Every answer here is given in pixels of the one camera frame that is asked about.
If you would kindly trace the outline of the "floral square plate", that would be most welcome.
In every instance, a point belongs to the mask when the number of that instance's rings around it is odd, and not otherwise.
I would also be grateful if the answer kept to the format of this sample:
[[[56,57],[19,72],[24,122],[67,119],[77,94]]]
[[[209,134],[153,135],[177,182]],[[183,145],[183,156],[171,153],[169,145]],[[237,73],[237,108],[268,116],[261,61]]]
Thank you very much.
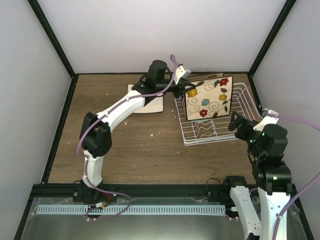
[[[204,78],[204,79],[210,79],[210,78],[220,78],[223,77],[224,73],[219,72],[219,73],[208,73],[208,74],[194,74],[190,76],[189,78]]]
[[[187,121],[226,117],[231,112],[233,76],[194,81],[184,93],[183,109]]]

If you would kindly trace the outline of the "floral square plate front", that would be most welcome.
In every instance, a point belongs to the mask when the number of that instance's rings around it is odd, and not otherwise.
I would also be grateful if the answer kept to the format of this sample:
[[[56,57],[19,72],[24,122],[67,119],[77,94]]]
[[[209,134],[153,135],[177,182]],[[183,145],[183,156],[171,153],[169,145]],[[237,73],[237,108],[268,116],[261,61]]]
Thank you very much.
[[[233,76],[194,81],[184,93],[183,109],[187,121],[226,117],[231,112]]]

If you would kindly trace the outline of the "plain white square plate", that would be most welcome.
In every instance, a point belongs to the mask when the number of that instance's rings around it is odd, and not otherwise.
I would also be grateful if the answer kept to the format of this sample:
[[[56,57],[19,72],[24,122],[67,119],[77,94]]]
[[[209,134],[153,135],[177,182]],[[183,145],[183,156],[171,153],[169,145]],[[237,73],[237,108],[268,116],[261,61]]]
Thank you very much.
[[[150,113],[160,113],[164,110],[163,106],[163,96],[157,96],[150,102],[147,102],[146,97],[142,97],[141,94],[138,94],[136,91],[132,92],[133,84],[127,85],[127,95],[129,97],[137,96],[129,102],[126,102],[123,105],[126,105],[128,108],[125,111],[129,115],[132,113],[135,114],[150,114]]]

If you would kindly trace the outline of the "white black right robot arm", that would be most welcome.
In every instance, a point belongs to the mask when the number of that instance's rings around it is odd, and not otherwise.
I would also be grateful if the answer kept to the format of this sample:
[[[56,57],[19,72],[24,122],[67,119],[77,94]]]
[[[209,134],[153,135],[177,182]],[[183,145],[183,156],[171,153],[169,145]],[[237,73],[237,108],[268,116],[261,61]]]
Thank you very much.
[[[223,198],[233,202],[246,240],[286,240],[288,223],[286,204],[293,190],[292,174],[283,161],[288,131],[278,118],[266,110],[260,122],[237,112],[231,114],[228,130],[247,143],[247,154],[257,185],[260,212],[257,212],[247,182],[242,176],[227,176]]]

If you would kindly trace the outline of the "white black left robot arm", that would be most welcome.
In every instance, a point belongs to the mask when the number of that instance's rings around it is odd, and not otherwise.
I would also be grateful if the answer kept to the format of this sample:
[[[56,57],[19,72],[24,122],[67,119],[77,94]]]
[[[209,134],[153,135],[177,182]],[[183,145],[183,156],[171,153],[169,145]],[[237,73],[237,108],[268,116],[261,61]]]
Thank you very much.
[[[84,195],[97,202],[102,196],[103,159],[112,147],[113,130],[128,116],[149,105],[154,99],[172,93],[182,98],[185,118],[189,122],[226,117],[231,113],[234,78],[222,76],[188,81],[191,71],[170,57],[174,70],[166,62],[154,60],[147,73],[131,90],[109,108],[83,119],[77,154],[84,157]]]

